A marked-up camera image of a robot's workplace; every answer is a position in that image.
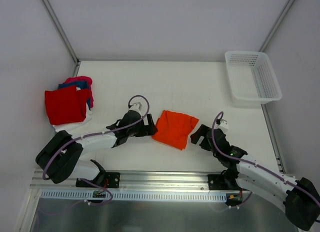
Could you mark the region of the orange t shirt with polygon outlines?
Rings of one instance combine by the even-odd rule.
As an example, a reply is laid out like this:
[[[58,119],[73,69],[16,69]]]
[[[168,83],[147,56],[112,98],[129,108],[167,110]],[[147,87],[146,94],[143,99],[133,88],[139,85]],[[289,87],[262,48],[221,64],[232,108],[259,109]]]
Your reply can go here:
[[[193,116],[163,110],[155,126],[157,132],[152,138],[179,150],[187,146],[188,136],[195,129],[199,119]]]

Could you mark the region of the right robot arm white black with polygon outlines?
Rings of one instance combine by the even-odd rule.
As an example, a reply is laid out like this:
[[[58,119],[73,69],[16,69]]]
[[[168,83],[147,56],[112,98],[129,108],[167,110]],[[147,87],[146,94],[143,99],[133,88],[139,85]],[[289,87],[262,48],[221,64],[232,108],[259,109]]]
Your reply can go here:
[[[301,230],[308,231],[319,221],[320,194],[309,179],[296,179],[264,167],[245,150],[230,145],[221,129],[201,125],[190,139],[226,168],[223,182],[228,189],[239,187],[262,197]]]

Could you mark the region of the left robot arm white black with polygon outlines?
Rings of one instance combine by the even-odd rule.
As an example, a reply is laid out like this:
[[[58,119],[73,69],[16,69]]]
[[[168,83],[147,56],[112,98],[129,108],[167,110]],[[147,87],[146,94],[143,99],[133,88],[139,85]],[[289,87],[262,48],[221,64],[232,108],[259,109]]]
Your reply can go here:
[[[106,187],[110,176],[94,158],[82,160],[81,156],[101,149],[112,149],[127,142],[130,137],[152,136],[157,133],[151,114],[142,116],[128,110],[122,119],[103,131],[73,136],[62,130],[40,151],[35,161],[43,170],[43,180],[54,184],[69,178],[76,179],[77,187]]]

